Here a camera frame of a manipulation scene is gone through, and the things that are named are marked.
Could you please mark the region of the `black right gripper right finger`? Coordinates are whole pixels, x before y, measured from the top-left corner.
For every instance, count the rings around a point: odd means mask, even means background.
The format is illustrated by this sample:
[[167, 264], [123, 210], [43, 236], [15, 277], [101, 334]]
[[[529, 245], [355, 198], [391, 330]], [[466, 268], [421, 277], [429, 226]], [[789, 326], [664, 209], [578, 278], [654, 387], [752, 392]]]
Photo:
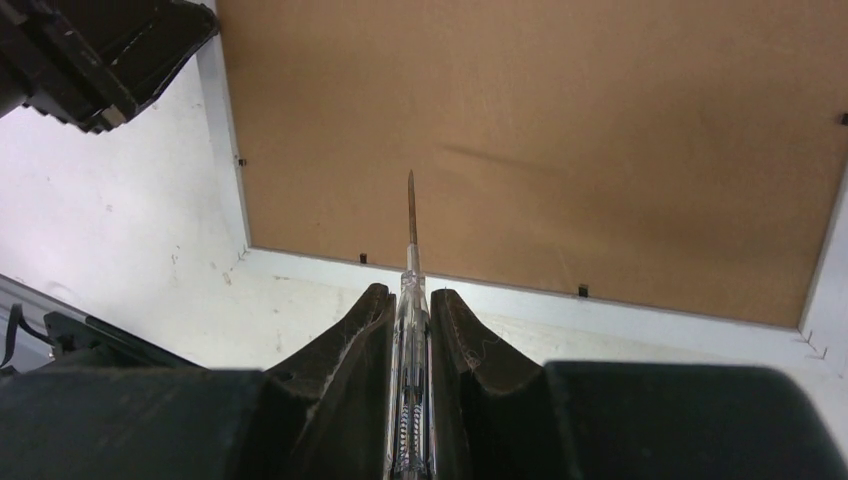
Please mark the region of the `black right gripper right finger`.
[[431, 296], [440, 479], [843, 479], [787, 375], [740, 365], [550, 361]]

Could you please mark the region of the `white picture frame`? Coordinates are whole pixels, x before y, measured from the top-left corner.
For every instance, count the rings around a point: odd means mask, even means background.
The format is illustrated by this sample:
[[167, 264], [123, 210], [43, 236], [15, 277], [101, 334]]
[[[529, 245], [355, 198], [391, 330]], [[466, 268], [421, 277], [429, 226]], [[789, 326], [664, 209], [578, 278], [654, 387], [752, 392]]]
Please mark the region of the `white picture frame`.
[[215, 1], [238, 268], [847, 375], [843, 1]]

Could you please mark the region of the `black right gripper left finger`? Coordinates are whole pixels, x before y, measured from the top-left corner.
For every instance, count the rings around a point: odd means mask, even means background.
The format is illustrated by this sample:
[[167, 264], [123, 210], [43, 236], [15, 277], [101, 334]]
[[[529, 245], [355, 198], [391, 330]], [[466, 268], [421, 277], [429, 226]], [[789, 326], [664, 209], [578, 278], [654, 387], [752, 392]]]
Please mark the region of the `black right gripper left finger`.
[[368, 286], [328, 330], [267, 369], [54, 367], [1, 372], [5, 479], [279, 479], [345, 374], [394, 310]]

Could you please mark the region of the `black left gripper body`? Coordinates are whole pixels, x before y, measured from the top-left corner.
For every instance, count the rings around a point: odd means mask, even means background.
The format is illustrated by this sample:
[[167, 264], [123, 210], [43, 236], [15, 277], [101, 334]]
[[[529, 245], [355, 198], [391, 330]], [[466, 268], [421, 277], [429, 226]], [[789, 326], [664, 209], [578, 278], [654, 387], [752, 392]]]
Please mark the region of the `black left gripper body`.
[[112, 131], [219, 32], [213, 10], [193, 1], [1, 0], [1, 113], [25, 107]]

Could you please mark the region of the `clear handle screwdriver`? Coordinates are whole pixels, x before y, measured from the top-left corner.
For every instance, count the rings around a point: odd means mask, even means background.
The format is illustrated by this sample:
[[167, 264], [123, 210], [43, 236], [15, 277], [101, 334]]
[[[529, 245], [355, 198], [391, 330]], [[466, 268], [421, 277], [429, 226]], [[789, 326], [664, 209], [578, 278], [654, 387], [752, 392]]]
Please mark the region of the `clear handle screwdriver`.
[[409, 244], [392, 330], [385, 479], [437, 475], [432, 338], [417, 232], [415, 177], [407, 179]]

